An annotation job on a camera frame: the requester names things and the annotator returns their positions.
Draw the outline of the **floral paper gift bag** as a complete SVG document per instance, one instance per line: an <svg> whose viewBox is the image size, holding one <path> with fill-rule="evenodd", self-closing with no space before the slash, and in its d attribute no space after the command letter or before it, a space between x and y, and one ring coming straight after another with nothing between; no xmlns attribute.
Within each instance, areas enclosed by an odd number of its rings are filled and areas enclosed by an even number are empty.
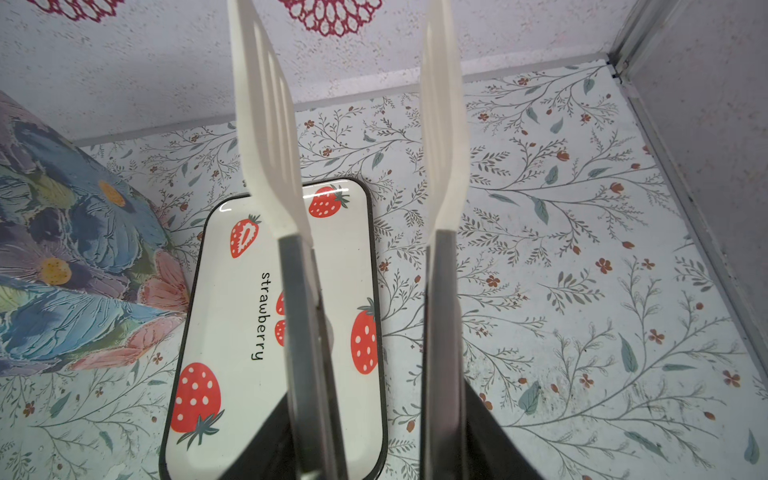
<svg viewBox="0 0 768 480"><path fill-rule="evenodd" d="M147 199L3 96L2 375L127 366L188 306Z"/></svg>

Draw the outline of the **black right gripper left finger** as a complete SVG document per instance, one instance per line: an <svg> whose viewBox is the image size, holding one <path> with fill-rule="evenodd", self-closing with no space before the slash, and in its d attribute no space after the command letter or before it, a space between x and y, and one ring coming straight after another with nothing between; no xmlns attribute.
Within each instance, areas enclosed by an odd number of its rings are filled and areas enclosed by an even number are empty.
<svg viewBox="0 0 768 480"><path fill-rule="evenodd" d="M256 435L222 474L224 480L294 480L296 454L284 395Z"/></svg>

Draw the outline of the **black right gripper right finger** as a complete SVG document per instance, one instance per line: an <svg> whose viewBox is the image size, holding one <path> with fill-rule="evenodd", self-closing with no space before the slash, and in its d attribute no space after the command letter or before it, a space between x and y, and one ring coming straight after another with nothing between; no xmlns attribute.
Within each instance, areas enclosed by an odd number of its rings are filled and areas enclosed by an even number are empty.
<svg viewBox="0 0 768 480"><path fill-rule="evenodd" d="M468 479L542 480L465 380Z"/></svg>

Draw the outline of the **white metal serving tongs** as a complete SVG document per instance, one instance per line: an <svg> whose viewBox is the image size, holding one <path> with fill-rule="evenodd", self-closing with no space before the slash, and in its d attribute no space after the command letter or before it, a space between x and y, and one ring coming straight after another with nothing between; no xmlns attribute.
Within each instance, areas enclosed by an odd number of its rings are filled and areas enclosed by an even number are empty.
<svg viewBox="0 0 768 480"><path fill-rule="evenodd" d="M287 314L288 411L297 475L342 479L345 451L304 207L294 104L253 3L232 1L228 13L242 172L278 242ZM456 233L469 189L470 141L448 1L433 1L428 7L420 112L429 231L420 471L426 479L464 479L468 460Z"/></svg>

